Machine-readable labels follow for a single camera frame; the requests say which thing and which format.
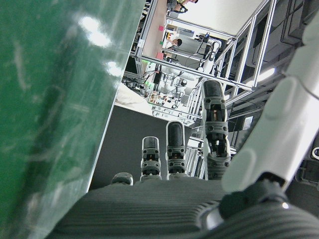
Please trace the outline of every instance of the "cable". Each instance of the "cable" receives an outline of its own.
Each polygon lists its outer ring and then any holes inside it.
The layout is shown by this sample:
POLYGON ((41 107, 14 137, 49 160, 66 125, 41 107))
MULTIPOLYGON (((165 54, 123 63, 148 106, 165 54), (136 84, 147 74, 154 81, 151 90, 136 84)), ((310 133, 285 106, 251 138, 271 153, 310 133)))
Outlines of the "cable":
POLYGON ((171 90, 171 91, 168 91, 168 92, 166 92, 166 93, 163 93, 163 94, 166 95, 166 94, 168 94, 168 93, 170 93, 170 92, 172 92, 172 91, 177 91, 177 89, 178 89, 178 88, 181 88, 181 87, 184 87, 184 86, 176 87, 175 89, 173 89, 173 90, 171 90))

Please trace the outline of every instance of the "pink sticky note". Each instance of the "pink sticky note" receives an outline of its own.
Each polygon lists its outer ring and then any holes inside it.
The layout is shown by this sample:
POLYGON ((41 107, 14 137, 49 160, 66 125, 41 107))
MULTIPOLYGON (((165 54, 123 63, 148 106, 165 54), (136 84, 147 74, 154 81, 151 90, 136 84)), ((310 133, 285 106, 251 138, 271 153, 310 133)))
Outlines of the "pink sticky note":
POLYGON ((159 60, 162 60, 164 57, 164 53, 161 53, 161 52, 158 52, 157 55, 156 55, 156 58, 159 59, 159 60))

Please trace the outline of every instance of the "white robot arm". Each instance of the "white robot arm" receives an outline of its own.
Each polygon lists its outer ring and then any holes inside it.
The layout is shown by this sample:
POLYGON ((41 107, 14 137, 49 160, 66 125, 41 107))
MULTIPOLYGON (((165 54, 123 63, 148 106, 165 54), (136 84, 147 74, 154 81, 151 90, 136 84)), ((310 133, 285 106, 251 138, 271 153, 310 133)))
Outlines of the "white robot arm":
POLYGON ((242 191, 262 178, 285 190, 319 128, 319 14, 306 28, 287 77, 222 178, 227 192, 242 191))

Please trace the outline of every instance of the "ceiling light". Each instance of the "ceiling light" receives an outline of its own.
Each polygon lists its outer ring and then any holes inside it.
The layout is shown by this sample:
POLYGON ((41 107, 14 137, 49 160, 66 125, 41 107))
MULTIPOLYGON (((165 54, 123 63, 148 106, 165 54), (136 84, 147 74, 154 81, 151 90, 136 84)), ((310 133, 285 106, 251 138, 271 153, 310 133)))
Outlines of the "ceiling light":
MULTIPOLYGON (((269 69, 269 70, 267 70, 267 71, 264 71, 263 73, 261 73, 261 74, 258 76, 257 82, 261 82, 261 81, 267 79, 268 77, 272 76, 272 75, 274 74, 275 70, 276 70, 275 68, 271 68, 271 69, 269 69)), ((246 83, 246 86, 252 87, 253 84, 254 84, 254 81, 251 80, 251 81, 249 81, 249 82, 246 83)))

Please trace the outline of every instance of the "metal rail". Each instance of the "metal rail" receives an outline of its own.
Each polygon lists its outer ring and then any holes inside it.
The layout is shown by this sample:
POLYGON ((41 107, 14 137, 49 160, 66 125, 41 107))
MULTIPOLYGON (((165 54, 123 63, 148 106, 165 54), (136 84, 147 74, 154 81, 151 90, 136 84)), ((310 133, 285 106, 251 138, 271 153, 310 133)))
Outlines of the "metal rail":
POLYGON ((229 33, 224 32, 224 31, 216 30, 216 29, 213 29, 213 28, 210 28, 210 27, 207 27, 207 26, 202 26, 202 25, 199 25, 199 24, 195 24, 195 23, 192 23, 190 21, 181 20, 181 19, 176 18, 176 17, 166 16, 166 19, 172 20, 172 21, 177 21, 177 22, 180 22, 180 23, 184 23, 184 24, 187 24, 189 26, 193 26, 193 27, 197 27, 197 28, 203 29, 205 31, 209 31, 209 32, 217 33, 217 34, 220 34, 220 35, 223 35, 223 36, 227 36, 229 38, 236 37, 236 35, 229 34, 229 33))
POLYGON ((181 65, 175 65, 175 64, 169 63, 167 61, 159 60, 159 59, 156 59, 156 58, 153 58, 153 57, 149 57, 149 56, 144 56, 144 55, 141 56, 141 59, 149 61, 149 62, 153 62, 153 63, 156 63, 156 64, 159 64, 159 65, 162 65, 162 66, 172 67, 173 69, 177 69, 179 71, 184 71, 184 72, 187 72, 187 73, 191 73, 191 74, 194 74, 194 75, 199 76, 199 77, 212 79, 212 80, 221 82, 221 83, 226 84, 226 85, 238 86, 241 89, 246 90, 246 91, 252 91, 252 87, 246 86, 245 84, 236 83, 236 82, 234 82, 232 80, 228 80, 227 78, 214 77, 213 75, 206 74, 206 73, 203 73, 203 72, 199 72, 197 70, 194 70, 193 68, 189 68, 189 67, 185 67, 185 66, 181 66, 181 65))
POLYGON ((266 21, 266 27, 265 27, 263 39, 262 39, 261 44, 260 44, 257 65, 256 65, 255 72, 254 72, 254 84, 253 84, 254 87, 257 86, 257 78, 260 74, 260 70, 261 70, 261 67, 263 64, 263 59, 264 59, 264 55, 266 52, 271 23, 272 23, 273 17, 274 17, 276 2, 277 2, 277 0, 271 0, 271 2, 270 2, 270 8, 269 8, 269 12, 268 12, 267 21, 266 21))

